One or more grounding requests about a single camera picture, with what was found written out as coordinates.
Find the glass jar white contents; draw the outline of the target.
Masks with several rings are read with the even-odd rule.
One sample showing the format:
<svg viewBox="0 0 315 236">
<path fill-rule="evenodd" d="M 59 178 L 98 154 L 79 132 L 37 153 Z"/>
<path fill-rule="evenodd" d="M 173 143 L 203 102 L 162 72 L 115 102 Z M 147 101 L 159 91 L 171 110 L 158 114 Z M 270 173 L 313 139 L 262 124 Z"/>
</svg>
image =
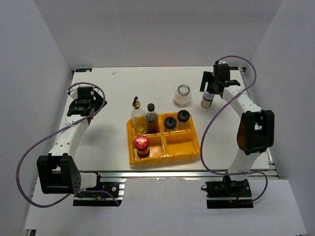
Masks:
<svg viewBox="0 0 315 236">
<path fill-rule="evenodd" d="M 173 99 L 178 106 L 188 105 L 192 100 L 190 87 L 185 84 L 179 85 L 176 89 Z"/>
</svg>

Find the black-lid white shaker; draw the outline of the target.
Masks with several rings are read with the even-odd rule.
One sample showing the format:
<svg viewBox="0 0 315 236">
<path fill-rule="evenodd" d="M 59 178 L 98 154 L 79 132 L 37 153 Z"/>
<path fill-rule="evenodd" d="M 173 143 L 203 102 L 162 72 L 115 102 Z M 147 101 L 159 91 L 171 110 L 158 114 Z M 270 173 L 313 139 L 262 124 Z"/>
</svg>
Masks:
<svg viewBox="0 0 315 236">
<path fill-rule="evenodd" d="M 178 129 L 184 130 L 189 127 L 190 113 L 187 110 L 180 110 L 177 114 Z"/>
</svg>

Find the dark sauce bottle black cap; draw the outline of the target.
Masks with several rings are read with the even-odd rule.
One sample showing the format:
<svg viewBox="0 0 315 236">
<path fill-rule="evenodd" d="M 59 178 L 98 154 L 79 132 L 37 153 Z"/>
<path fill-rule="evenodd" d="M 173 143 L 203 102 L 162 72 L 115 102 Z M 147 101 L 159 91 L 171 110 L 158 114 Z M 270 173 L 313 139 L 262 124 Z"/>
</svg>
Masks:
<svg viewBox="0 0 315 236">
<path fill-rule="evenodd" d="M 158 133 L 158 113 L 155 111 L 155 105 L 153 103 L 149 103 L 147 105 L 147 113 L 145 114 L 145 121 L 147 126 L 147 133 L 154 134 Z"/>
</svg>

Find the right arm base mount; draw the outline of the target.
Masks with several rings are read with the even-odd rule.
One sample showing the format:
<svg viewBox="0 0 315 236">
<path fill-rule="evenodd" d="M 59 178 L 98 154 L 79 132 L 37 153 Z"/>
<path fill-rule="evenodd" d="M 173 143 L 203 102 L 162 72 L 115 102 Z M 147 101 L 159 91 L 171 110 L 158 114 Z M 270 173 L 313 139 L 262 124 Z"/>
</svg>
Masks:
<svg viewBox="0 0 315 236">
<path fill-rule="evenodd" d="M 207 209 L 253 208 L 252 193 L 247 179 L 232 181 L 225 176 L 221 181 L 208 181 L 201 186 L 206 192 Z"/>
</svg>

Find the brown jar white lid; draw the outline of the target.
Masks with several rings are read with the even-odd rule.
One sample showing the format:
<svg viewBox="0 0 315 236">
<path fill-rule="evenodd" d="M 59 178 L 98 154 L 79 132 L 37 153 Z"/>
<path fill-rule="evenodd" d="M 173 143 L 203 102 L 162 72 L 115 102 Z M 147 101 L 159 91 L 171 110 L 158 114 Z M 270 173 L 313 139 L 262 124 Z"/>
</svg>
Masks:
<svg viewBox="0 0 315 236">
<path fill-rule="evenodd" d="M 215 95 L 212 93 L 209 93 L 208 91 L 204 91 L 202 95 L 202 99 L 200 102 L 200 105 L 203 108 L 209 108 L 212 105 L 212 102 L 215 98 Z"/>
</svg>

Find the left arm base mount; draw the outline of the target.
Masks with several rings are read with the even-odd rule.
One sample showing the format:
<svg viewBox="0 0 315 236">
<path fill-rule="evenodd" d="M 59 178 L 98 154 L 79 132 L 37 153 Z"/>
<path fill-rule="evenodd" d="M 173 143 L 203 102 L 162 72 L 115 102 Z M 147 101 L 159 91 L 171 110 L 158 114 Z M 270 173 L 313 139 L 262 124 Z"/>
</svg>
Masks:
<svg viewBox="0 0 315 236">
<path fill-rule="evenodd" d="M 106 173 L 81 173 L 81 186 L 73 198 L 74 207 L 118 207 L 122 203 L 125 178 Z"/>
</svg>

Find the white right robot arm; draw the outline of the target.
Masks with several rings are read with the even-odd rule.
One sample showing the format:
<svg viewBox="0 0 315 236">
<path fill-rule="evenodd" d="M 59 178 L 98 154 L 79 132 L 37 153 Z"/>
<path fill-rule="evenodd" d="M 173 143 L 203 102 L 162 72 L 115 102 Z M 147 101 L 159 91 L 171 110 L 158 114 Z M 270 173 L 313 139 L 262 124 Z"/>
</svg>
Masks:
<svg viewBox="0 0 315 236">
<path fill-rule="evenodd" d="M 234 196 L 240 190 L 238 181 L 247 178 L 256 159 L 274 143 L 275 115 L 256 105 L 237 80 L 230 78 L 230 66 L 216 61 L 213 72 L 203 72 L 200 91 L 219 95 L 240 118 L 237 132 L 237 154 L 227 169 L 230 179 L 222 184 L 223 192 Z"/>
</svg>

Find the clear oil bottle gold spout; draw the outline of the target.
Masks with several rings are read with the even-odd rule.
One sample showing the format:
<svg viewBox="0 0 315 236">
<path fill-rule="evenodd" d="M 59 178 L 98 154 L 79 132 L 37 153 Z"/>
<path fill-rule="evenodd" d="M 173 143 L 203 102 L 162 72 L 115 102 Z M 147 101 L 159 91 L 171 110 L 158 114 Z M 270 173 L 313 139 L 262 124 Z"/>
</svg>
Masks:
<svg viewBox="0 0 315 236">
<path fill-rule="evenodd" d="M 132 102 L 133 111 L 131 112 L 131 119 L 135 133 L 138 135 L 144 135 L 147 132 L 145 111 L 140 106 L 140 101 L 136 96 Z"/>
</svg>

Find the red-lid dark sauce jar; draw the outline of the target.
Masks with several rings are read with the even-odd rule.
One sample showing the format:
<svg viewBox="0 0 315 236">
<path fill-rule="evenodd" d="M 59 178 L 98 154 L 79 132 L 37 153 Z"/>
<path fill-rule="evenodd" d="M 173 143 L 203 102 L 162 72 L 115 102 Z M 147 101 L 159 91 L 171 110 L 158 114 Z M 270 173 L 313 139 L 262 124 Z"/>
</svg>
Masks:
<svg viewBox="0 0 315 236">
<path fill-rule="evenodd" d="M 146 157 L 150 153 L 149 140 L 146 136 L 137 136 L 134 139 L 134 146 L 138 156 Z"/>
</svg>

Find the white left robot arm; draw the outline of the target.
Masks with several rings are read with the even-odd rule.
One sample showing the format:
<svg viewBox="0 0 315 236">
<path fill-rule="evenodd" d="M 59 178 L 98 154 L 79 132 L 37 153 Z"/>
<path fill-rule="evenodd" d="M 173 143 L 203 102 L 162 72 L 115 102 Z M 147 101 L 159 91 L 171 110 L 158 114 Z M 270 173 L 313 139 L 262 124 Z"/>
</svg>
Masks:
<svg viewBox="0 0 315 236">
<path fill-rule="evenodd" d="M 93 85 L 71 87 L 67 93 L 73 101 L 66 114 L 65 129 L 47 155 L 37 160 L 37 170 L 44 194 L 77 194 L 87 189 L 93 196 L 103 193 L 104 184 L 96 173 L 81 173 L 75 154 L 95 112 L 107 102 Z"/>
</svg>

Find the black-lid shaker with knob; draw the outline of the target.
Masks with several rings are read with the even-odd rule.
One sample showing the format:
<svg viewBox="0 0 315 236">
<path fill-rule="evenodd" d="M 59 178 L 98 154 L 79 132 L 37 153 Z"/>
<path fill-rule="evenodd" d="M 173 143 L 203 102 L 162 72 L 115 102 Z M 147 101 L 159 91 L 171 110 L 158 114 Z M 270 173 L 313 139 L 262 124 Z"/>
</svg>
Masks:
<svg viewBox="0 0 315 236">
<path fill-rule="evenodd" d="M 164 130 L 165 132 L 172 132 L 176 129 L 177 120 L 174 117 L 167 117 L 164 120 Z"/>
</svg>

